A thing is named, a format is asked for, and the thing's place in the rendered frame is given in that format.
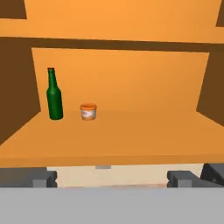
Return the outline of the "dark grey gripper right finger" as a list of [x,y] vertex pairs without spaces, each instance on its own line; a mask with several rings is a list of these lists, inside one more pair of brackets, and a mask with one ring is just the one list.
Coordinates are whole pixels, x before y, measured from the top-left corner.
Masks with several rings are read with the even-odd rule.
[[212,187],[212,183],[202,180],[191,171],[168,171],[167,178],[172,187]]

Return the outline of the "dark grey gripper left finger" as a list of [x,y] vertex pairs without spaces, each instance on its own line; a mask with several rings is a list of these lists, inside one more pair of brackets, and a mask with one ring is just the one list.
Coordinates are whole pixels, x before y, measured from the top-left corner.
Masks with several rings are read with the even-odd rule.
[[9,187],[56,187],[56,171],[38,171],[9,184]]

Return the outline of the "jam jar with orange lid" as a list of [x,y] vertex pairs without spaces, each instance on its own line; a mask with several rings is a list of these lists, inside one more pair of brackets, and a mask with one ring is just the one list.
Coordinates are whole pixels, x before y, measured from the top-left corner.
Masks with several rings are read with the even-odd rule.
[[83,103],[80,105],[81,117],[83,120],[90,121],[96,118],[97,106],[93,103]]

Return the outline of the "dark grey appliance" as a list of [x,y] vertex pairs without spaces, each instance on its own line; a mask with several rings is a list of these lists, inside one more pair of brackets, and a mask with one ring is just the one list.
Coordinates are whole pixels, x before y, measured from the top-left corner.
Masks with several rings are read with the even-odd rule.
[[204,164],[200,178],[224,186],[224,164]]

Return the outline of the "green glass bottle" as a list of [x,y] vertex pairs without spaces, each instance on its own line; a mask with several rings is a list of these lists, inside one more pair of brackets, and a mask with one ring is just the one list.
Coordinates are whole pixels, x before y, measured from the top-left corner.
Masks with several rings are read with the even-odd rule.
[[58,87],[55,69],[49,67],[48,71],[48,89],[46,91],[49,116],[52,120],[59,120],[63,118],[63,106],[61,91]]

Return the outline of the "orange wooden wall cabinet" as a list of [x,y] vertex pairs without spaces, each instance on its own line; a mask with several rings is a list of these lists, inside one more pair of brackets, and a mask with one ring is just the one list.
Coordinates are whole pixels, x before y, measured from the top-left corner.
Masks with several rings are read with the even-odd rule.
[[0,167],[219,162],[224,0],[0,0]]

